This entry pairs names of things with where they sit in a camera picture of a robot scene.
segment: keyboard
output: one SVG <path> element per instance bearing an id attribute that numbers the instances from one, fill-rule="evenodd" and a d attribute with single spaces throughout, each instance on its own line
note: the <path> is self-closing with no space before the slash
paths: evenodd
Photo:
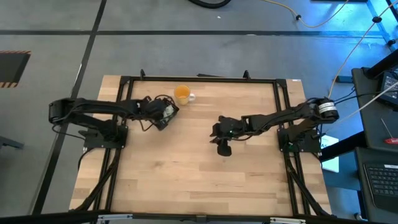
<path id="1" fill-rule="evenodd" d="M 398 164 L 365 164 L 373 204 L 377 208 L 398 212 Z"/>

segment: wooden tabletop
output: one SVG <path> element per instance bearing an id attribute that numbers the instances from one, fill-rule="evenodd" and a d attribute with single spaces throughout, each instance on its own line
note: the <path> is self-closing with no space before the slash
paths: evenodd
<path id="1" fill-rule="evenodd" d="M 103 78 L 98 100 L 114 101 L 120 76 Z M 174 88 L 188 85 L 197 98 L 158 131 L 142 132 L 138 121 L 128 121 L 111 210 L 131 213 L 291 216 L 289 190 L 276 127 L 244 142 L 233 141 L 231 157 L 217 154 L 209 135 L 218 116 L 276 112 L 271 84 L 134 82 L 132 98 L 173 96 Z M 287 80 L 290 102 L 305 100 L 300 80 Z M 98 115 L 109 119 L 110 116 Z M 100 175 L 104 149 L 95 149 L 81 162 L 70 208 L 79 206 Z M 305 183 L 317 202 L 330 212 L 319 161 L 301 153 Z M 105 186 L 101 208 L 108 187 Z M 298 207 L 303 212 L 296 186 Z"/>

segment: gray floor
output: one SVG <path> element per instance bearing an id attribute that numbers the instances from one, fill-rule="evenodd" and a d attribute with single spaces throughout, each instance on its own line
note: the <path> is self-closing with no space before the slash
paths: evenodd
<path id="1" fill-rule="evenodd" d="M 281 1 L 309 24 L 323 21 L 340 4 Z M 372 0 L 376 11 L 386 7 Z M 0 0 L 0 29 L 92 28 L 99 0 Z M 366 5 L 350 3 L 335 19 L 317 30 L 364 31 L 371 24 Z M 383 24 L 396 35 L 390 12 Z M 220 10 L 207 10 L 181 0 L 108 0 L 100 30 L 309 30 L 285 9 L 258 0 L 235 0 Z M 197 73 L 240 77 L 302 79 L 306 97 L 325 96 L 331 80 L 358 38 L 281 36 L 97 36 L 79 96 L 96 98 L 103 75 L 184 75 Z M 31 50 L 16 89 L 0 89 L 0 135 L 25 143 L 24 150 L 0 151 L 0 217 L 29 213 L 32 198 L 53 143 L 47 106 L 68 97 L 88 41 L 81 36 L 0 35 L 0 50 Z M 371 66 L 389 54 L 381 38 L 366 38 L 342 74 Z M 352 84 L 339 84 L 332 98 L 349 93 Z M 356 102 L 339 105 L 340 115 L 358 109 Z M 70 127 L 76 133 L 78 127 Z M 355 116 L 330 131 L 339 139 L 362 130 Z M 45 203 L 44 212 L 67 211 L 76 178 L 82 142 L 66 138 Z M 328 187 L 332 211 L 352 218 L 359 211 L 356 192 Z"/>

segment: mug handle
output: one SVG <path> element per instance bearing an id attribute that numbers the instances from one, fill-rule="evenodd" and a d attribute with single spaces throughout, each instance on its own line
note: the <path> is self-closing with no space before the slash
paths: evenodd
<path id="1" fill-rule="evenodd" d="M 197 96 L 195 96 L 195 94 L 191 93 L 189 94 L 189 101 L 194 101 L 197 98 Z"/>

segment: white cable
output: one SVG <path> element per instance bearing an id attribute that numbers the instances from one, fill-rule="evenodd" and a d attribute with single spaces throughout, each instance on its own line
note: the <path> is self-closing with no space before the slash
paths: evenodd
<path id="1" fill-rule="evenodd" d="M 383 92 L 381 92 L 380 94 L 378 94 L 377 96 L 375 96 L 371 101 L 367 102 L 365 105 L 363 105 L 360 109 L 356 110 L 354 113 L 351 113 L 350 115 L 348 115 L 347 117 L 343 118 L 343 119 L 339 119 L 337 122 L 334 123 L 334 126 L 330 129 L 328 129 L 326 132 L 330 131 L 331 129 L 336 127 L 336 124 L 341 123 L 345 120 L 347 120 L 348 118 L 354 116 L 356 113 L 360 112 L 361 110 L 365 109 L 365 107 L 369 106 L 373 101 L 375 101 L 377 98 L 379 98 L 380 96 L 382 96 L 383 94 L 385 94 L 387 91 L 389 91 L 390 89 L 394 88 L 396 85 L 398 85 L 398 82 L 395 82 L 392 86 L 390 86 L 389 88 L 385 89 Z"/>
<path id="2" fill-rule="evenodd" d="M 298 14 L 297 14 L 292 8 L 286 6 L 286 5 L 282 4 L 282 3 L 274 2 L 274 1 L 270 1 L 270 0 L 261 0 L 261 1 L 265 1 L 265 2 L 269 2 L 269 3 L 277 4 L 278 6 L 282 6 L 282 7 L 286 8 L 286 9 L 288 9 L 290 12 L 292 12 L 295 16 L 298 16 Z M 317 28 L 317 27 L 320 27 L 320 26 L 324 25 L 325 23 L 329 22 L 329 20 L 331 20 L 331 18 L 333 18 L 336 14 L 338 14 L 338 12 L 340 12 L 340 11 L 343 9 L 343 7 L 348 3 L 348 1 L 349 1 L 349 0 L 346 0 L 346 2 L 344 2 L 344 4 L 343 4 L 343 5 L 342 5 L 342 6 L 341 6 L 329 19 L 327 19 L 325 22 L 321 22 L 321 23 L 318 24 L 318 25 L 310 26 L 310 25 L 306 24 L 301 18 L 299 18 L 299 21 L 300 21 L 304 26 L 306 26 L 306 27 L 308 27 L 308 28 Z"/>
<path id="3" fill-rule="evenodd" d="M 378 17 L 381 17 L 389 8 L 391 8 L 391 7 L 392 7 L 395 3 L 397 3 L 397 2 L 398 2 L 398 0 L 394 1 L 394 2 L 393 2 L 391 5 L 389 5 L 384 11 L 382 11 Z M 359 40 L 359 42 L 355 45 L 355 47 L 352 49 L 352 51 L 348 54 L 346 60 L 344 61 L 344 63 L 341 65 L 341 67 L 340 67 L 339 70 L 337 71 L 337 74 L 336 74 L 335 78 L 333 79 L 333 82 L 331 83 L 331 87 L 330 87 L 330 91 L 329 91 L 329 96 L 328 96 L 329 99 L 330 99 L 330 97 L 331 97 L 331 92 L 332 92 L 332 90 L 333 90 L 333 87 L 334 87 L 334 85 L 335 85 L 335 83 L 336 83 L 337 77 L 338 77 L 338 75 L 340 74 L 341 70 L 342 70 L 343 67 L 346 65 L 346 63 L 347 63 L 349 57 L 351 56 L 351 54 L 354 52 L 354 50 L 357 48 L 357 46 L 362 42 L 362 40 L 365 38 L 365 36 L 368 34 L 368 32 L 372 29 L 372 27 L 373 27 L 375 24 L 376 24 L 376 23 L 373 22 L 373 24 L 369 27 L 369 29 L 368 29 L 368 30 L 365 32 L 365 34 L 362 36 L 361 40 Z"/>

